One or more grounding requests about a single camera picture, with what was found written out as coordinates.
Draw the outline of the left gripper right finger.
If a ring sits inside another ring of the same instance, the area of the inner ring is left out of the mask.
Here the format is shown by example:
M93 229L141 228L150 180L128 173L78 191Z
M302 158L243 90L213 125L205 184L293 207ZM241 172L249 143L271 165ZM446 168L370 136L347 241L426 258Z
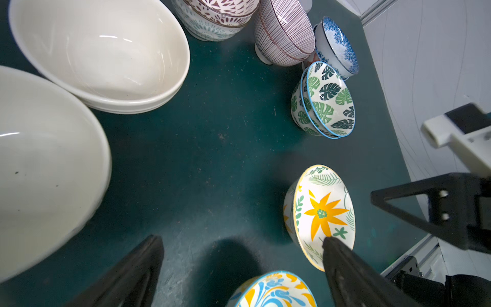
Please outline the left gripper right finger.
M336 306L419 306L341 240L323 240L323 267Z

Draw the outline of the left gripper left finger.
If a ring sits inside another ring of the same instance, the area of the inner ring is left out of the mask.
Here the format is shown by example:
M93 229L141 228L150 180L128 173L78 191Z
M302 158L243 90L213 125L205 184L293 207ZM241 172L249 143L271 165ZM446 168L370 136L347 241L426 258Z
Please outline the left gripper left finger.
M163 259L162 238L150 235L66 305L151 306Z

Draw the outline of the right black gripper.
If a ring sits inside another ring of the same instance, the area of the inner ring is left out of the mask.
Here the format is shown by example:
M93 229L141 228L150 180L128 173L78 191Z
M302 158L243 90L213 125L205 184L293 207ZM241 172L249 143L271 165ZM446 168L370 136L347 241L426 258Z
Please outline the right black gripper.
M490 177L449 173L371 192L374 206L454 246L490 253Z

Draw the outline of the green leaf bowl back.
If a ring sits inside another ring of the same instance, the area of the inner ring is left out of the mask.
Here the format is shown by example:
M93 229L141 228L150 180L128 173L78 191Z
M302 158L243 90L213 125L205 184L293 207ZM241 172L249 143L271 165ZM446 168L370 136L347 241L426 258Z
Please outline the green leaf bowl back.
M355 128L355 106L344 80L330 65L316 61L303 78L303 99L315 127L344 138Z

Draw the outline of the blue floral bowl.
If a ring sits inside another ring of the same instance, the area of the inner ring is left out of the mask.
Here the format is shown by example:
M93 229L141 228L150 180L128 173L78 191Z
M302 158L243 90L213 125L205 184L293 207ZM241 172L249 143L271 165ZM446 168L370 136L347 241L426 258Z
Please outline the blue floral bowl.
M343 80L359 73L358 58L339 25L324 16L314 27L316 47L314 61L323 61L334 68Z

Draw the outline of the purple striped bowl front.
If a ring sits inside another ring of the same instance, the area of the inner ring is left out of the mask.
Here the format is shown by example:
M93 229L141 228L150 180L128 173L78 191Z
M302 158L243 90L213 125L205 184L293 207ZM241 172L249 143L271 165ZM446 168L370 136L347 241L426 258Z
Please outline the purple striped bowl front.
M266 65L291 67L315 49L309 17L298 0L263 0L254 25L254 49Z

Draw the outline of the white green triangle bowl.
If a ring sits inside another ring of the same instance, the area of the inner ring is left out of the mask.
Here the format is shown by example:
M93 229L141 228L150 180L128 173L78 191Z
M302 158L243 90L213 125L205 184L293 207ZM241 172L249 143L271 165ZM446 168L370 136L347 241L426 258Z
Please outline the white green triangle bowl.
M229 28L213 23L196 13L191 6L185 3L185 1L172 0L171 3L175 9L176 15L188 32L199 40L206 42L221 42L233 37L244 29L244 27Z

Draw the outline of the white maroon leaf bowl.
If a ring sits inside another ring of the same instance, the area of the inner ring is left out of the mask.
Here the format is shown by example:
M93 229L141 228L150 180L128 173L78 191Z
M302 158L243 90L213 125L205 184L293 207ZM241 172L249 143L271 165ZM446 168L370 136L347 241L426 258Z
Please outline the white maroon leaf bowl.
M193 11L209 21L230 27L245 26L257 11L258 0L192 0L184 1Z

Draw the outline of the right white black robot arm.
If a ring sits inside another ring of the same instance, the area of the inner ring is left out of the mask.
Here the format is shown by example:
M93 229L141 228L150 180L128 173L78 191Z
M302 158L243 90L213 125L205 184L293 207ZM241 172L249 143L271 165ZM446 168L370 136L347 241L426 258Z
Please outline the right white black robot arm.
M428 197L428 221L389 203L419 194ZM459 249L490 253L490 177L449 173L373 191L371 202ZM439 283L404 272L395 285L423 306L490 306L490 281L478 276L446 276Z

